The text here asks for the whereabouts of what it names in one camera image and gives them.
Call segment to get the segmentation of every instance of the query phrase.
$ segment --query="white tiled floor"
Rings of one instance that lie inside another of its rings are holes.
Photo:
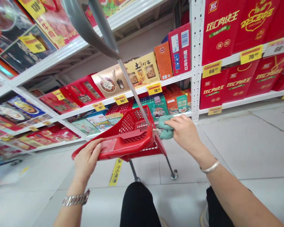
[[[284,101],[253,103],[200,119],[202,142],[284,223]],[[172,168],[178,170],[177,180],[170,178],[163,155],[134,159],[137,175],[169,227],[199,226],[207,178],[174,140],[163,143]],[[0,226],[52,226],[74,176],[71,153],[81,144],[0,167]],[[133,175],[129,163],[123,162],[117,186],[108,187],[114,164],[115,159],[97,163],[81,226],[119,226],[122,199]]]

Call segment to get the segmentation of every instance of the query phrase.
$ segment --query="silver bangle bracelet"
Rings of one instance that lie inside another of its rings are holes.
[[[206,173],[206,174],[213,172],[213,171],[218,167],[218,165],[220,164],[219,160],[218,160],[217,158],[215,158],[215,159],[216,159],[217,161],[213,164],[212,167],[210,167],[210,168],[208,168],[208,169],[206,169],[206,170],[203,170],[203,169],[200,167],[200,170],[201,170],[203,173]]]

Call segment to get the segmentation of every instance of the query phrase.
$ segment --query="person's left hand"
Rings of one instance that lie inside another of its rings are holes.
[[[90,142],[85,148],[83,148],[75,157],[75,179],[82,181],[83,183],[88,182],[91,174],[94,172],[98,156],[100,154],[102,144],[100,143],[105,139],[100,138]]]

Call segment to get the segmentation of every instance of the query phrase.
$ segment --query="silver wristwatch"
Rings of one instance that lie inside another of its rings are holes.
[[[77,205],[77,204],[85,205],[88,200],[89,193],[90,193],[90,190],[88,189],[84,195],[67,196],[64,198],[62,205],[64,207],[71,206],[71,205]]]

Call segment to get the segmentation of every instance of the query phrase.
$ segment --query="black pants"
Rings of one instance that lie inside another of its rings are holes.
[[[212,187],[206,190],[210,227],[233,227],[233,223],[223,210]],[[120,227],[161,227],[160,220],[152,200],[151,192],[140,182],[131,183],[126,189]]]

